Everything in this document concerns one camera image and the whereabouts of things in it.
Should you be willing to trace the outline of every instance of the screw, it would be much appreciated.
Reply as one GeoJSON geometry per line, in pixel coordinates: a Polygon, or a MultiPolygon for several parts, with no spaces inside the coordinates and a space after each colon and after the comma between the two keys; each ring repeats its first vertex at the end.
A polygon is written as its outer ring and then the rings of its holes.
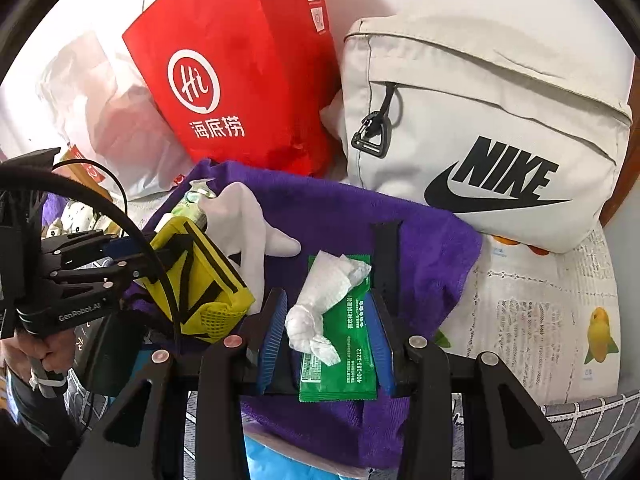
{"type": "Polygon", "coordinates": [[[424,348],[427,346],[427,340],[421,335],[412,335],[409,338],[409,346],[412,348],[424,348]]]}
{"type": "Polygon", "coordinates": [[[480,357],[480,360],[488,366],[495,366],[500,361],[500,359],[498,359],[498,356],[493,352],[484,352],[480,357]]]}
{"type": "Polygon", "coordinates": [[[227,348],[237,348],[242,344],[242,338],[239,335],[228,335],[223,343],[227,348]]]}
{"type": "Polygon", "coordinates": [[[164,363],[169,358],[169,352],[167,350],[156,350],[151,355],[151,360],[156,364],[164,363]]]}

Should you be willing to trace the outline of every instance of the zipper pull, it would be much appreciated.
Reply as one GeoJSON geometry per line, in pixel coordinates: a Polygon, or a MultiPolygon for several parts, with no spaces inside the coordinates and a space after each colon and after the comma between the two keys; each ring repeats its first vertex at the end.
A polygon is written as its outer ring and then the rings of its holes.
{"type": "Polygon", "coordinates": [[[362,126],[353,135],[351,145],[361,152],[369,153],[377,158],[385,158],[388,152],[391,136],[388,131],[388,114],[391,99],[398,83],[385,83],[385,99],[382,101],[380,110],[370,113],[362,120],[362,126]],[[372,137],[380,136],[380,143],[370,142],[372,137]]]}

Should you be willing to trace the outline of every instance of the green wrapper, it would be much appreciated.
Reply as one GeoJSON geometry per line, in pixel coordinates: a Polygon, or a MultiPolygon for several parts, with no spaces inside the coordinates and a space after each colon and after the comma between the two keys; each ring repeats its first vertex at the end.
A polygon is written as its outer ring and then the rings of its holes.
{"type": "MultiPolygon", "coordinates": [[[[370,263],[368,254],[349,257],[370,263]]],[[[309,267],[314,259],[309,258],[309,267]]],[[[304,354],[300,370],[301,402],[376,398],[376,369],[364,323],[364,295],[369,288],[367,276],[322,316],[324,336],[334,345],[340,362],[327,366],[314,355],[304,354]]]]}

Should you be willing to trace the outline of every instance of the white glove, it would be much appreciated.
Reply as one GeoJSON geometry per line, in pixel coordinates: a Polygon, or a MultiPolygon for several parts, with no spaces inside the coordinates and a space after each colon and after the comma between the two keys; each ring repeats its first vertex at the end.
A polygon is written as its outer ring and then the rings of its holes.
{"type": "Polygon", "coordinates": [[[255,298],[248,314],[257,314],[264,297],[264,255],[296,256],[300,242],[266,222],[254,194],[241,182],[198,206],[207,215],[206,234],[213,243],[225,256],[241,253],[238,271],[255,298]]]}

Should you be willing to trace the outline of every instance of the yellow bag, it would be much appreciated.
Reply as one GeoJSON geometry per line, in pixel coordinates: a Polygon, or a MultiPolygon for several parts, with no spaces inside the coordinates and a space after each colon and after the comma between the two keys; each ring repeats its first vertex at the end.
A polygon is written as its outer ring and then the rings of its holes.
{"type": "MultiPolygon", "coordinates": [[[[167,244],[184,250],[167,271],[182,333],[210,343],[222,339],[255,301],[251,291],[226,256],[188,218],[171,218],[151,241],[155,250],[167,244]]],[[[152,283],[148,278],[140,282],[171,319],[160,282],[152,283]]]]}

